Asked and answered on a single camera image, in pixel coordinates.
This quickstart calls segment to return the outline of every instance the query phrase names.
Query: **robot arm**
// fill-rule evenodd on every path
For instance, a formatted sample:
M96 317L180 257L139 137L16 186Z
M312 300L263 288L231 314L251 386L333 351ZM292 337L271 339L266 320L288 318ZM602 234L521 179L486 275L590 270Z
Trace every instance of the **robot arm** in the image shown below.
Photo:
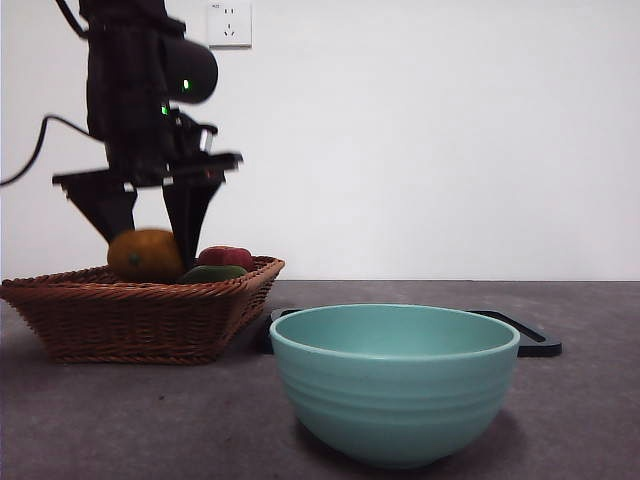
M134 228L138 188L162 187L188 268L208 204L242 156L203 149L217 128L198 124L170 102L205 101L217 84L216 60L184 38L184 23L168 17L164 0L80 0L86 31L64 0L56 2L89 43L87 124L104 142L109 167L55 175L53 183L107 241Z

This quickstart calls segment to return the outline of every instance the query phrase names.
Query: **white wall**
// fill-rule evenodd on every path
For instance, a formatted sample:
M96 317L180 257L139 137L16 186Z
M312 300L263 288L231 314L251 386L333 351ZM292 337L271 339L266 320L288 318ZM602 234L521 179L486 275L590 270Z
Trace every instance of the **white wall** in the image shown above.
M204 40L202 0L167 0ZM71 2L74 10L77 2ZM254 0L254 46L185 108L244 154L201 247L281 278L640 280L640 3ZM52 0L2 2L2 171L41 117L84 121L86 46ZM53 173L105 165L59 125L2 190L3 278L105 262ZM166 226L143 192L139 227Z

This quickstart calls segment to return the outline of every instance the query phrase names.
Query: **teal bowl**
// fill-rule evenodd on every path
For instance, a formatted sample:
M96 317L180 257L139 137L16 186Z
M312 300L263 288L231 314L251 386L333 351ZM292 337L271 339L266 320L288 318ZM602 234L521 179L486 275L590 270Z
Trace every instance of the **teal bowl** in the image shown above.
M520 340L482 315L392 304L301 310L270 334L299 420L383 468L427 465L477 438L500 410Z

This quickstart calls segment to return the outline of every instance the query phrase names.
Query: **black plate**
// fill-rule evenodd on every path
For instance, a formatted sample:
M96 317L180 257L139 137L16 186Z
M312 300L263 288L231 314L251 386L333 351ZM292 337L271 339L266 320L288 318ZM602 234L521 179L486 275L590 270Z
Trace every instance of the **black plate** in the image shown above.
M261 335L260 350L262 353L272 354L273 346L269 336L269 327L273 322L283 315L295 313L303 310L302 308L280 308L271 312L267 318ZM538 328L527 325L493 310L467 310L470 313L477 313L485 317L495 318L501 322L507 323L520 332L520 344L518 346L519 357L555 357L562 353L562 343L556 340Z

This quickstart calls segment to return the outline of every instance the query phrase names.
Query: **table surface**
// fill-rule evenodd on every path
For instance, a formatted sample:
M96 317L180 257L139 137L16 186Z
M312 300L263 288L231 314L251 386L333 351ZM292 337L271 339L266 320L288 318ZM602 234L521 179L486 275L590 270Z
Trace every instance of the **table surface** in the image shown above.
M563 342L519 358L504 406L464 450L385 471L296 419L256 340L270 311L339 303L497 310ZM204 366L47 360L2 305L2 479L640 478L640 283L278 281L265 316Z

